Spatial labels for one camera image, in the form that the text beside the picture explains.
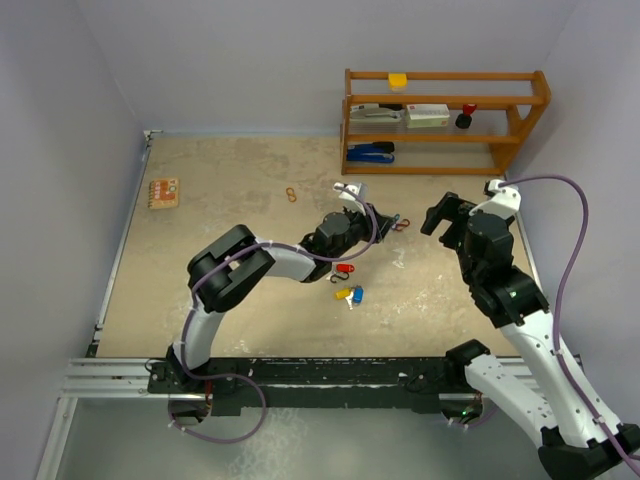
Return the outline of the blue tag key lower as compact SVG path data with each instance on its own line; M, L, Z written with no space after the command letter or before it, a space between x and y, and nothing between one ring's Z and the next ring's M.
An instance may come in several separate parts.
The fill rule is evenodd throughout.
M354 309L362 303L364 296L364 290L361 286L356 286L351 289L349 295L346 297L346 301L350 309Z

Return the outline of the white red box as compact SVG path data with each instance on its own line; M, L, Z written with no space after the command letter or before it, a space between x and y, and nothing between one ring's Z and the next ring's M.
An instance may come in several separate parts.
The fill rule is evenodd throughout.
M405 121L408 128L440 128L448 125L449 108L446 104L407 104Z

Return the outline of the yellow tag key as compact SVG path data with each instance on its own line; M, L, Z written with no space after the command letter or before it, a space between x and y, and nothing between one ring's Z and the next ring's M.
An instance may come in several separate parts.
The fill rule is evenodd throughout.
M336 300L349 300L352 298L352 289L344 288L334 293L334 298Z

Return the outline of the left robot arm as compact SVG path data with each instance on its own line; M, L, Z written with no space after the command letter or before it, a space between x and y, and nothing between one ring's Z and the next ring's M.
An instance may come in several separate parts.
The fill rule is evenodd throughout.
M327 214L315 231L296 245L263 240L244 224L194 256L187 266L192 307L180 338L167 351L171 381L184 392L202 387L205 364L225 314L237 307L265 277L312 283L328 275L361 242L381 242L394 223L374 206L365 212Z

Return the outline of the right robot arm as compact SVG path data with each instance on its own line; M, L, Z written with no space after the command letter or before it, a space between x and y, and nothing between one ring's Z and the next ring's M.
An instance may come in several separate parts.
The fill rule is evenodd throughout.
M480 205L453 192L426 212L421 231L449 226L441 244L453 250L476 307L516 349L538 388L505 373L476 340L447 352L446 383L487 396L530 438L553 479L594 479L639 450L639 428L622 422L602 401L561 337L534 279L513 263L509 227L520 205L506 188Z

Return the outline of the red black stamp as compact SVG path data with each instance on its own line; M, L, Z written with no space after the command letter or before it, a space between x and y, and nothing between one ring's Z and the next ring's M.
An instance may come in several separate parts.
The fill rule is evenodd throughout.
M476 104L464 104L461 113L455 120L455 126L461 130L467 130L472 124L472 116L477 109Z

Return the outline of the black base frame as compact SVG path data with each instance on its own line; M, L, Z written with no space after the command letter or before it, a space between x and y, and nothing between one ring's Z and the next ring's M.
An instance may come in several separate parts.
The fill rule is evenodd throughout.
M467 341L443 357L211 358L202 376L176 369L167 358L149 370L149 391L172 397L210 393L214 416L244 408L404 409L430 414L439 397L469 394L471 361L490 350Z

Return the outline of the orange small notebook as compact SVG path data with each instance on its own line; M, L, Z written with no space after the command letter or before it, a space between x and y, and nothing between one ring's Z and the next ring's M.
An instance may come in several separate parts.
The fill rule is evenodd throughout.
M180 181L177 177L158 178L149 183L147 206L151 210L179 206Z

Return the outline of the yellow block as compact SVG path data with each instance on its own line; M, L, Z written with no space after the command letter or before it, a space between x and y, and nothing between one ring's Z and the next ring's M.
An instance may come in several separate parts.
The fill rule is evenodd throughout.
M399 93L407 88L408 77L405 73L389 72L387 82L391 92Z

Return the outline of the aluminium rail frame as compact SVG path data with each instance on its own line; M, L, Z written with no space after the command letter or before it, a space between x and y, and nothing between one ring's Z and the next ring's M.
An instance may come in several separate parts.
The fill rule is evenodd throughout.
M147 374L143 359L95 358L93 356L103 336L106 315L136 202L136 199L132 199L129 205L87 353L81 358L70 359L64 371L62 387L56 399L54 419L36 475L38 479L58 477L64 450L81 400L148 399L150 397L144 381Z

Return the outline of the wooden shelf rack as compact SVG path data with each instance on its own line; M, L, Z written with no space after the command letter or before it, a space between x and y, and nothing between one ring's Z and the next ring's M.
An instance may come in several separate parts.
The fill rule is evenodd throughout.
M407 72L346 70L340 125L344 174L502 175L552 98L534 72ZM482 152L465 164L398 160L402 144L451 153L468 144Z

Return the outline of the red tag key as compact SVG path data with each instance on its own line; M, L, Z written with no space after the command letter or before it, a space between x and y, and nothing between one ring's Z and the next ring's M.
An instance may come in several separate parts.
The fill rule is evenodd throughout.
M355 267L351 264L339 263L335 265L335 271L340 273L353 273L355 271Z

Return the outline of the blue black stapler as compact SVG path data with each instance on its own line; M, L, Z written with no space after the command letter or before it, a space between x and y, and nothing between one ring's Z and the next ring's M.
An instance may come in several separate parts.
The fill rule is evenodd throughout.
M377 141L350 145L347 148L347 162L391 164L395 161L395 144Z

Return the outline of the red carabiner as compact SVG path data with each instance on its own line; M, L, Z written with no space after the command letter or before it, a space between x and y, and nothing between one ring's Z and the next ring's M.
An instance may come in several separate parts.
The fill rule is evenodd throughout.
M403 231L404 229L406 229L409 225L411 224L411 222L408 219L402 219L399 222L397 222L394 227L396 231Z

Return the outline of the orange carabiner far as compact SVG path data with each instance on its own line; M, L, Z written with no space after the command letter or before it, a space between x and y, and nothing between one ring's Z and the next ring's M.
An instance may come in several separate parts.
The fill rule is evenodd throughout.
M289 202L293 203L297 201L295 190L292 187L287 187L285 193Z

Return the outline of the white grey stapler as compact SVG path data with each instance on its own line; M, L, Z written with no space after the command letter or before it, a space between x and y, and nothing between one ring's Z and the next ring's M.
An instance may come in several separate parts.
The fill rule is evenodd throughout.
M350 120L356 123L396 123L403 117L402 104L366 103L350 107Z

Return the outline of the black carabiner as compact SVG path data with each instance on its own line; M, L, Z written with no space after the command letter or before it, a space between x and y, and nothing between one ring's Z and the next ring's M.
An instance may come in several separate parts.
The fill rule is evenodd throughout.
M329 281L331 283L337 283L339 281L346 281L349 279L349 274L347 272L335 272L329 276Z

